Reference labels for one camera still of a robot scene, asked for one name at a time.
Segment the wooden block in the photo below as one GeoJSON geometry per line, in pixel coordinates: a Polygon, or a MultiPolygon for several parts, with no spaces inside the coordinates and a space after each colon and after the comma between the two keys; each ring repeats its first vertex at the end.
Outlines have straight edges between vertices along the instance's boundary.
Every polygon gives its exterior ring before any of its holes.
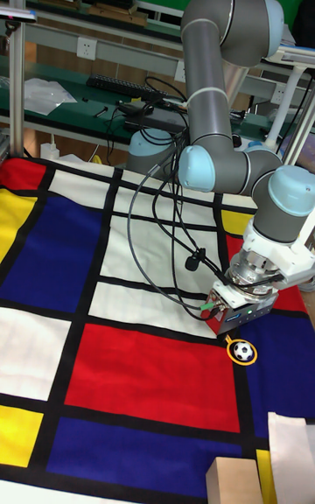
{"type": "Polygon", "coordinates": [[[81,0],[38,0],[39,3],[51,4],[52,6],[62,6],[64,8],[71,8],[72,10],[78,10],[81,7],[81,0]]]}
{"type": "Polygon", "coordinates": [[[137,4],[133,4],[130,8],[119,8],[119,6],[113,6],[112,4],[96,3],[94,4],[96,8],[100,8],[105,11],[120,12],[121,14],[133,14],[137,10],[137,4]]]}
{"type": "Polygon", "coordinates": [[[253,459],[216,458],[206,473],[209,504],[263,504],[253,459]]]}
{"type": "Polygon", "coordinates": [[[142,12],[135,12],[134,14],[125,14],[117,12],[114,10],[109,10],[108,8],[97,8],[96,6],[91,6],[88,11],[89,14],[94,14],[95,16],[103,16],[104,18],[111,18],[112,20],[120,20],[121,22],[127,22],[128,24],[136,24],[145,27],[148,24],[148,15],[142,12]]]}

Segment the robotic arm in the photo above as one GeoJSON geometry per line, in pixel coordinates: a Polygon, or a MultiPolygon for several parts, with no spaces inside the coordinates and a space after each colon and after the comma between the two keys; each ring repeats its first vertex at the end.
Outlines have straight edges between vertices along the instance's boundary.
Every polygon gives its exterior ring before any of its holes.
{"type": "Polygon", "coordinates": [[[274,0],[192,0],[182,18],[191,145],[181,154],[179,181],[250,195],[257,204],[227,280],[216,280],[209,295],[216,333],[268,313],[278,290],[315,274],[315,256],[298,239],[315,206],[315,176],[282,165],[263,147],[236,152],[229,122],[237,88],[250,67],[277,50],[283,21],[274,0]]]}

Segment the white square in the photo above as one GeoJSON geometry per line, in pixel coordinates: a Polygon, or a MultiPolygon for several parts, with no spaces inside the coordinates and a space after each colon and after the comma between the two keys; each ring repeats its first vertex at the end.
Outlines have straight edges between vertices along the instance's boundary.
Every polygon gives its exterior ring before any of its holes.
{"type": "MultiPolygon", "coordinates": [[[[184,302],[199,307],[203,302],[184,298],[184,302]]],[[[200,310],[192,310],[200,317],[200,310]]],[[[97,318],[123,323],[161,327],[188,333],[196,337],[215,339],[207,323],[193,319],[183,307],[158,292],[98,283],[89,314],[97,318]]]]}
{"type": "Polygon", "coordinates": [[[79,205],[103,209],[109,184],[81,175],[56,170],[49,191],[73,200],[79,205]]]}
{"type": "MultiPolygon", "coordinates": [[[[185,245],[194,249],[184,231],[177,227],[176,237],[185,245]]],[[[190,230],[193,239],[200,248],[206,248],[206,255],[220,267],[215,232],[190,230]]],[[[161,287],[172,287],[171,238],[155,222],[133,220],[131,222],[131,240],[136,257],[149,278],[161,287]]],[[[203,263],[191,272],[185,267],[190,253],[175,244],[175,269],[178,287],[191,293],[208,294],[214,275],[203,263]]],[[[105,257],[101,266],[101,276],[116,277],[122,280],[147,283],[138,269],[127,240],[127,218],[113,216],[105,257]]]]}
{"type": "MultiPolygon", "coordinates": [[[[115,197],[114,211],[118,213],[128,214],[130,203],[135,191],[120,187],[115,197]]],[[[195,200],[201,200],[206,203],[213,201],[213,193],[192,192],[184,190],[185,202],[182,210],[182,219],[185,224],[197,224],[204,226],[214,226],[213,209],[210,206],[199,205],[195,200]]],[[[153,218],[152,203],[154,195],[140,191],[136,196],[136,201],[132,209],[132,214],[153,218]]],[[[156,204],[157,217],[160,220],[173,221],[173,201],[170,197],[159,196],[156,204]]]]}
{"type": "Polygon", "coordinates": [[[0,494],[2,502],[16,504],[129,504],[121,500],[108,500],[85,494],[64,493],[60,490],[40,488],[39,486],[21,485],[7,480],[0,480],[0,494]]]}
{"type": "Polygon", "coordinates": [[[0,393],[47,401],[70,322],[0,309],[0,393]]]}

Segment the soccer ball sticker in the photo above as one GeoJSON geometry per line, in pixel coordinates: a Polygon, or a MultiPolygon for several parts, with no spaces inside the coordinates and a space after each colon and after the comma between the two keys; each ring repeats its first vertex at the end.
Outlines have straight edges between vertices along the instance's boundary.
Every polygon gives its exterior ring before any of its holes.
{"type": "Polygon", "coordinates": [[[248,362],[254,358],[254,351],[246,341],[239,340],[239,342],[235,343],[233,352],[238,361],[248,362]]]}
{"type": "Polygon", "coordinates": [[[244,339],[231,339],[229,335],[226,336],[227,342],[227,355],[231,361],[240,366],[250,366],[257,360],[257,350],[249,341],[244,339]]]}

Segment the floor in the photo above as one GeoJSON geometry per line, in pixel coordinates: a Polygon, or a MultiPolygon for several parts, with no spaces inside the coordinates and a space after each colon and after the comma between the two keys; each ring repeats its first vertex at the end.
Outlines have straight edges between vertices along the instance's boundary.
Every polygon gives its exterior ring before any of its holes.
{"type": "MultiPolygon", "coordinates": [[[[26,43],[25,47],[25,60],[36,61],[36,45],[33,43],[26,43]]],[[[35,131],[34,129],[25,129],[24,131],[24,147],[33,157],[39,157],[40,145],[50,143],[51,136],[47,133],[35,131]]],[[[84,161],[88,161],[93,152],[95,151],[95,144],[84,143],[82,141],[73,140],[71,138],[64,138],[63,136],[56,136],[55,142],[57,148],[60,150],[60,155],[75,154],[84,161]]],[[[123,164],[127,159],[127,152],[122,150],[113,150],[108,156],[108,149],[105,146],[100,146],[97,150],[97,155],[101,158],[103,164],[110,165],[123,164]]],[[[302,297],[306,309],[311,317],[311,322],[315,327],[315,291],[302,292],[302,297]]]]}

